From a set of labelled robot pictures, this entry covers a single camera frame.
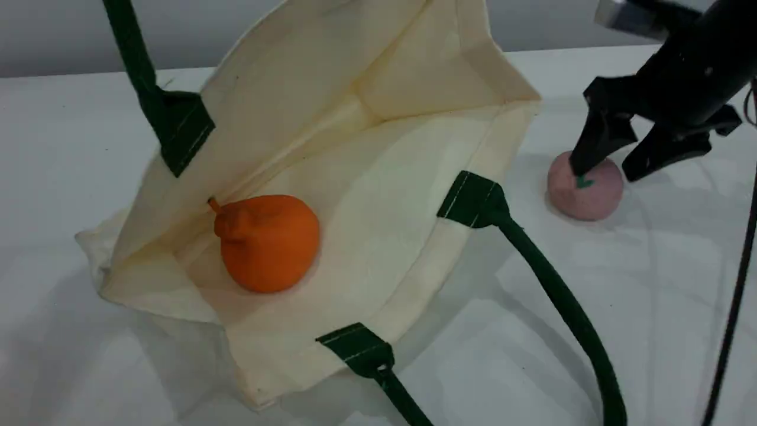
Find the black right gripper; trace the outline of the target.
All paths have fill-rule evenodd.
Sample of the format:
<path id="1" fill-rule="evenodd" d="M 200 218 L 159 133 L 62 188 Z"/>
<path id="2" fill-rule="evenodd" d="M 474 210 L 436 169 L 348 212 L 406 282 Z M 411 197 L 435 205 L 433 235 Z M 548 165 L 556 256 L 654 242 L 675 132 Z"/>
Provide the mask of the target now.
<path id="1" fill-rule="evenodd" d="M 573 175 L 586 175 L 638 142 L 634 115 L 655 125 L 622 163 L 628 181 L 705 156 L 711 151 L 708 131 L 728 135 L 741 124 L 728 102 L 742 87 L 743 56 L 709 42 L 665 43 L 634 75 L 598 76 L 584 90 L 590 109 L 570 154 Z"/>

